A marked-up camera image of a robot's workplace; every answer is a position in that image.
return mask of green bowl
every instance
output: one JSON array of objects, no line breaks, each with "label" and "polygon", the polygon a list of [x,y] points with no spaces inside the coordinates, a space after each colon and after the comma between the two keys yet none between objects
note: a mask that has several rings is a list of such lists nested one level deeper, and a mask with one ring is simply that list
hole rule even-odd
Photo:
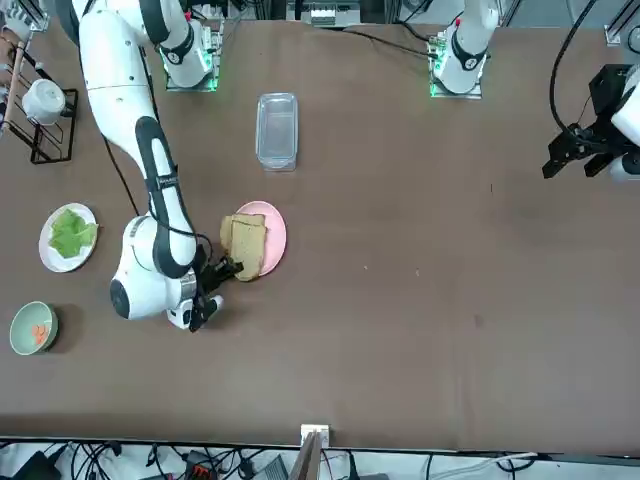
[{"label": "green bowl", "polygon": [[[44,340],[38,343],[34,329],[46,328]],[[51,346],[58,333],[58,317],[49,305],[31,302],[22,307],[11,322],[9,340],[18,355],[33,355],[44,352]]]}]

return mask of table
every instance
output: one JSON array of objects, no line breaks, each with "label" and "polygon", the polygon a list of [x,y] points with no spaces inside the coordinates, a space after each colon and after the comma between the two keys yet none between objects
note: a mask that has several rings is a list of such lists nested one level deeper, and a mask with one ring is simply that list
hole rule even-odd
[{"label": "table", "polygon": [[[420,47],[400,27],[367,31]],[[640,190],[586,179],[579,163],[553,180],[540,171],[565,34],[499,30],[481,102],[432,100],[423,59],[302,24],[239,24],[215,94],[163,93],[152,57],[196,227],[217,238],[255,199],[288,225],[282,264],[226,284],[226,311],[194,335],[113,312],[132,211],[86,95],[72,162],[34,167],[4,139],[0,221],[15,232],[0,324],[39,299],[63,330],[34,358],[0,342],[2,432],[296,443],[301,423],[329,423],[342,446],[637,452]],[[81,85],[57,26],[34,55]],[[617,59],[602,32],[576,36],[557,86],[566,122]],[[292,174],[255,158],[257,99],[273,91],[299,99]],[[116,159],[143,208],[141,176]],[[100,237],[82,269],[53,274],[38,234],[71,201],[95,211]]]}]

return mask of white plate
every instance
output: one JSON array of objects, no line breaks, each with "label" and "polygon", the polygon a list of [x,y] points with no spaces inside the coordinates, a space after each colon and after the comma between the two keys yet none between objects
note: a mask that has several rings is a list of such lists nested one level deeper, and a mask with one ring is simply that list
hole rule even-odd
[{"label": "white plate", "polygon": [[51,240],[51,235],[53,233],[53,222],[55,222],[56,218],[58,218],[60,214],[67,209],[81,216],[87,223],[97,223],[96,217],[93,216],[91,210],[80,203],[69,203],[64,205],[47,218],[47,221],[40,231],[38,250],[40,251],[40,259],[44,266],[56,273],[70,272],[86,262],[89,255],[91,255],[91,252],[93,252],[98,240],[98,235],[96,233],[96,238],[93,240],[93,243],[90,246],[82,247],[80,249],[80,254],[72,258],[64,258],[55,248],[50,247],[49,240]]}]

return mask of toast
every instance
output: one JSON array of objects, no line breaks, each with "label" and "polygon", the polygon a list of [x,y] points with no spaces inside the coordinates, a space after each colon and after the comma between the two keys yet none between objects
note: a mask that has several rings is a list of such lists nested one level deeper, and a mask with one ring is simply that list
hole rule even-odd
[{"label": "toast", "polygon": [[260,275],[264,261],[264,241],[267,229],[262,225],[231,222],[231,258],[242,262],[244,270],[236,274],[242,282],[248,282]]},{"label": "toast", "polygon": [[228,215],[222,219],[222,225],[220,226],[220,244],[227,253],[231,251],[231,225],[233,222],[242,222],[246,223],[247,225],[264,226],[264,215],[248,215],[245,213],[237,213],[235,215]]}]

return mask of white mug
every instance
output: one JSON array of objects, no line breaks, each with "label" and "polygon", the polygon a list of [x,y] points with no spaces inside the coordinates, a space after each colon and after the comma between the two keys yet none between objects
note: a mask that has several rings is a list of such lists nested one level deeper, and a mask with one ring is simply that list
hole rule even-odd
[{"label": "white mug", "polygon": [[38,79],[22,97],[27,118],[40,125],[53,125],[65,106],[64,92],[51,80]]}]

